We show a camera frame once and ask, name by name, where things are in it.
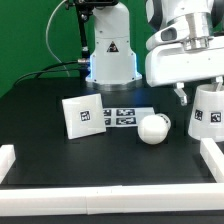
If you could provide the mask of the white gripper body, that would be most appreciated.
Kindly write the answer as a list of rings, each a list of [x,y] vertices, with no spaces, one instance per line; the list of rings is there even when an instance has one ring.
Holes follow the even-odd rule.
[[[192,51],[185,51],[181,43],[158,46],[148,53],[145,72],[151,87],[223,76],[224,41]]]

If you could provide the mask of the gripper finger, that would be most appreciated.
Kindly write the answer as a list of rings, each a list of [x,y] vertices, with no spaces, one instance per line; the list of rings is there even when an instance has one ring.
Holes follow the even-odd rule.
[[[222,76],[215,77],[211,80],[211,83],[213,85],[214,92],[220,91],[224,83],[224,78]]]
[[[184,84],[182,82],[178,82],[174,85],[174,91],[180,99],[180,103],[182,106],[186,106],[188,104],[187,94],[184,92]]]

